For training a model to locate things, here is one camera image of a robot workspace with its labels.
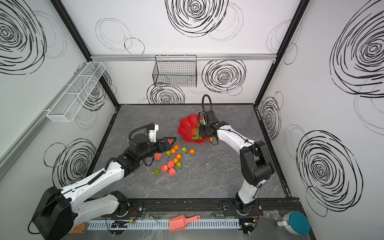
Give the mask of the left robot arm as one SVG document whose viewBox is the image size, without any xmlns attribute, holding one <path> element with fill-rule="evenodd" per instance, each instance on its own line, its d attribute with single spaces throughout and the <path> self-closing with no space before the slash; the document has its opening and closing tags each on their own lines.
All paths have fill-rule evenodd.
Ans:
<svg viewBox="0 0 384 240">
<path fill-rule="evenodd" d="M 47 189 L 33 214 L 31 222 L 45 240 L 59 240 L 73 227 L 91 219 L 116 213 L 119 207 L 128 209 L 126 197 L 119 191 L 89 200 L 108 185 L 133 173 L 148 158 L 173 148 L 175 137 L 156 139 L 155 132 L 129 136 L 129 147 L 110 158 L 105 167 L 90 176 L 61 189 Z"/>
</svg>

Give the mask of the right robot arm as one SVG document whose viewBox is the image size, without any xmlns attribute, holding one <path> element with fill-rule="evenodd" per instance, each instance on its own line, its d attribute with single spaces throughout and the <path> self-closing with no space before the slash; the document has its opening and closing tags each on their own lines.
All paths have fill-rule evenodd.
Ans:
<svg viewBox="0 0 384 240">
<path fill-rule="evenodd" d="M 216 138 L 227 143 L 240 155 L 241 172 L 244 178 L 242 187 L 235 197 L 237 211 L 246 215 L 251 211 L 257 194 L 265 182 L 274 174 L 275 167 L 263 141 L 254 141 L 235 131 L 227 122 L 219 121 L 214 111 L 198 113 L 199 133 L 204 138 Z"/>
</svg>

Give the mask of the green grape bunch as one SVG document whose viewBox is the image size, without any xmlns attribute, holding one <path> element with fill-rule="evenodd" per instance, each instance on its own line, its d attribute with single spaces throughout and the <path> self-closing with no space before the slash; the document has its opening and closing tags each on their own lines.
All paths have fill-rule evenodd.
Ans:
<svg viewBox="0 0 384 240">
<path fill-rule="evenodd" d="M 205 121 L 203 116 L 198 117 L 198 123 L 192 128 L 192 140 L 197 141 L 197 140 L 202 140 L 203 137 L 200 136 L 200 125 L 204 125 Z"/>
</svg>

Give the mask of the red flower fruit bowl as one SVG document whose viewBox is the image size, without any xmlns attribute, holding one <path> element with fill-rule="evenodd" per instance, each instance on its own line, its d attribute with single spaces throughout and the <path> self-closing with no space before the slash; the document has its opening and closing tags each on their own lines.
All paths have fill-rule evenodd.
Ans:
<svg viewBox="0 0 384 240">
<path fill-rule="evenodd" d="M 178 133 L 182 136 L 183 140 L 187 143 L 203 144 L 209 138 L 203 138 L 202 140 L 192 140 L 192 128 L 198 123 L 198 115 L 191 114 L 180 121 Z"/>
</svg>

